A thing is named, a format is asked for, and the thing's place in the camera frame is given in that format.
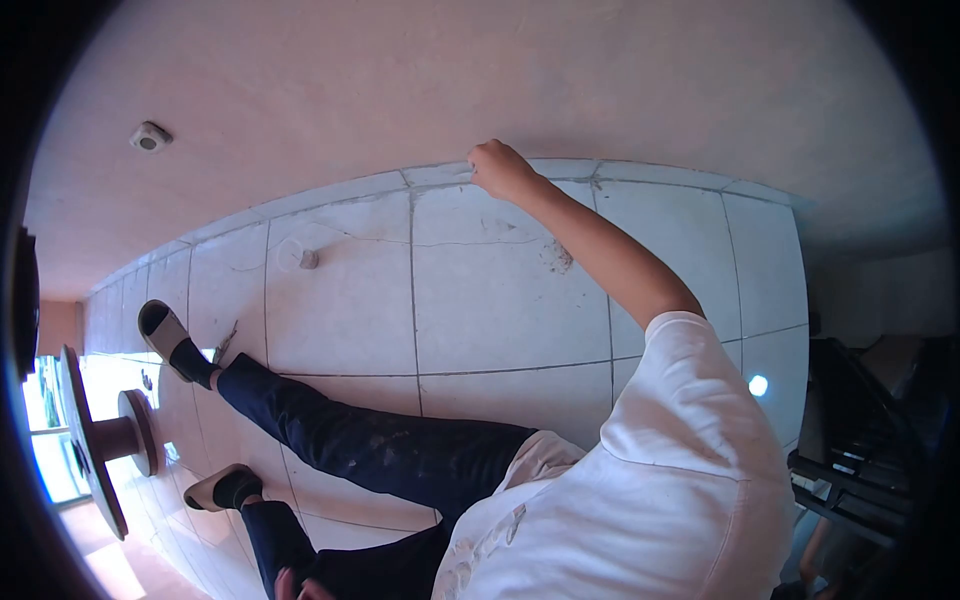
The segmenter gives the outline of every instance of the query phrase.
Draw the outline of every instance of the black sock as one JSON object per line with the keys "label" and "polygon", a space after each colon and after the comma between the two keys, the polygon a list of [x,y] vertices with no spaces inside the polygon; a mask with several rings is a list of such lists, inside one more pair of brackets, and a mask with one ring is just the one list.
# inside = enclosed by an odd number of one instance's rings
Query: black sock
{"label": "black sock", "polygon": [[190,338],[183,340],[174,348],[173,353],[170,354],[170,366],[208,390],[211,389],[210,376],[214,371],[220,369],[200,354],[197,346]]}
{"label": "black sock", "polygon": [[263,482],[248,470],[236,470],[213,486],[213,503],[225,509],[240,510],[244,500],[263,493]]}

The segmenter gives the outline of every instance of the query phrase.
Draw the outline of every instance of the white tile wall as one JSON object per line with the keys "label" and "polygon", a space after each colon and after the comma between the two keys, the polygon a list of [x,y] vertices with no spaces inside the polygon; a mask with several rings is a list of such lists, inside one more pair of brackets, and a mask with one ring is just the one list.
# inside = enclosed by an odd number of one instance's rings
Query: white tile wall
{"label": "white tile wall", "polygon": [[306,190],[286,198],[278,198],[253,207],[253,211],[264,217],[278,217],[298,210],[314,208],[322,204],[335,203],[350,198],[361,198],[381,192],[405,188],[406,181],[399,171],[388,171],[362,177],[356,180],[333,183],[327,187]]}
{"label": "white tile wall", "polygon": [[[600,214],[680,276],[721,341],[740,337],[736,266],[720,195],[691,187],[622,181],[598,183]],[[613,357],[643,353],[643,331],[611,301]]]}
{"label": "white tile wall", "polygon": [[[770,381],[759,402],[789,447],[803,414],[807,331],[794,325],[805,324],[806,301],[790,208],[766,202],[780,202],[780,192],[659,165],[532,163],[687,280],[744,377]],[[318,549],[398,540],[436,519],[317,472],[219,395],[181,382],[155,356],[139,362],[129,352],[140,348],[143,300],[167,302],[203,348],[237,322],[226,362],[240,351],[269,358],[332,399],[548,428],[584,448],[596,443],[636,369],[642,332],[615,302],[608,312],[606,294],[540,224],[466,183],[465,163],[402,172],[231,215],[183,236],[192,245],[148,252],[87,299],[84,378],[94,418],[115,416],[117,393],[145,388],[146,375],[165,444],[157,477],[127,461],[110,466],[121,506],[131,527],[213,597],[265,596],[240,515],[197,513],[182,502],[192,482],[231,463],[260,474],[264,495],[289,504]],[[695,189],[725,186],[733,193],[722,202]],[[291,236],[321,250],[317,269],[289,269],[284,253],[296,248],[281,242]]]}
{"label": "white tile wall", "polygon": [[723,189],[733,178],[705,171],[694,171],[680,167],[643,162],[619,162],[605,160],[600,163],[596,176],[605,180],[650,181],[653,183],[672,183],[674,185],[692,185],[709,189]]}
{"label": "white tile wall", "polygon": [[731,194],[743,194],[744,196],[762,198],[764,200],[769,200],[770,202],[779,204],[790,204],[790,195],[786,192],[781,192],[778,189],[774,189],[767,185],[760,185],[759,183],[754,183],[752,181],[734,181],[727,187],[723,188],[723,191],[730,192]]}
{"label": "white tile wall", "polygon": [[414,207],[420,372],[609,358],[606,295],[563,247],[512,204],[454,191],[424,192]]}
{"label": "white tile wall", "polygon": [[140,307],[147,301],[147,275],[149,267],[141,267],[123,277],[123,307],[120,314],[120,352],[145,354],[147,345],[136,325]]}
{"label": "white tile wall", "polygon": [[190,266],[190,336],[200,348],[216,348],[237,327],[228,359],[245,351],[267,363],[264,276],[267,228],[261,223],[195,247]]}
{"label": "white tile wall", "polygon": [[464,160],[448,162],[431,167],[400,169],[410,185],[443,185],[451,183],[470,183],[473,168]]}
{"label": "white tile wall", "polygon": [[740,286],[743,336],[805,324],[804,258],[788,206],[723,195]]}
{"label": "white tile wall", "polygon": [[807,326],[794,327],[743,340],[743,377],[767,379],[767,392],[756,399],[773,425],[780,445],[800,436],[806,401]]}
{"label": "white tile wall", "polygon": [[[307,374],[412,374],[410,202],[321,206],[271,223],[267,255],[270,367]],[[301,269],[302,249],[320,265]]]}
{"label": "white tile wall", "polygon": [[479,419],[556,431],[584,450],[610,415],[610,362],[533,371],[420,377],[425,417]]}

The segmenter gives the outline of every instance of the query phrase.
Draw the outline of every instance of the fist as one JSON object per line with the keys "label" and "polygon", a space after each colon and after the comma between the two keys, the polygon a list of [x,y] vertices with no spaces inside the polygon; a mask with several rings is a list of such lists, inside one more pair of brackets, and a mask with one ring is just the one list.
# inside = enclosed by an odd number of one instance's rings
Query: fist
{"label": "fist", "polygon": [[470,182],[500,200],[516,202],[524,195],[536,193],[546,182],[523,156],[498,139],[474,146],[467,162],[473,167]]}

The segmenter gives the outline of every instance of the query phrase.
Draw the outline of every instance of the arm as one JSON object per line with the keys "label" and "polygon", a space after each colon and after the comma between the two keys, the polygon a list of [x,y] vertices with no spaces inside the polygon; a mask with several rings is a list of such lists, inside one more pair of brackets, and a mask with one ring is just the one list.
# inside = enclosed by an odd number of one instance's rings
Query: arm
{"label": "arm", "polygon": [[538,175],[510,146],[492,139],[474,147],[467,160],[473,183],[540,221],[644,329],[671,310],[704,316],[700,302],[659,258]]}

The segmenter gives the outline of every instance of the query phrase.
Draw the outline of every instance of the dark jeans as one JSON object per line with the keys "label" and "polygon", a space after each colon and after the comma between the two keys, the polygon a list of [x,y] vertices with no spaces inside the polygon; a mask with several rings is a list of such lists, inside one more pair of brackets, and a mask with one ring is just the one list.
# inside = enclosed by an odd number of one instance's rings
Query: dark jeans
{"label": "dark jeans", "polygon": [[454,523],[500,485],[516,452],[536,431],[349,406],[269,371],[246,354],[220,374],[217,388],[233,408],[307,465],[443,516],[439,525],[394,543],[316,552],[286,504],[248,505],[241,515],[271,599],[284,566],[294,568],[298,582],[316,579],[337,600],[429,598]]}

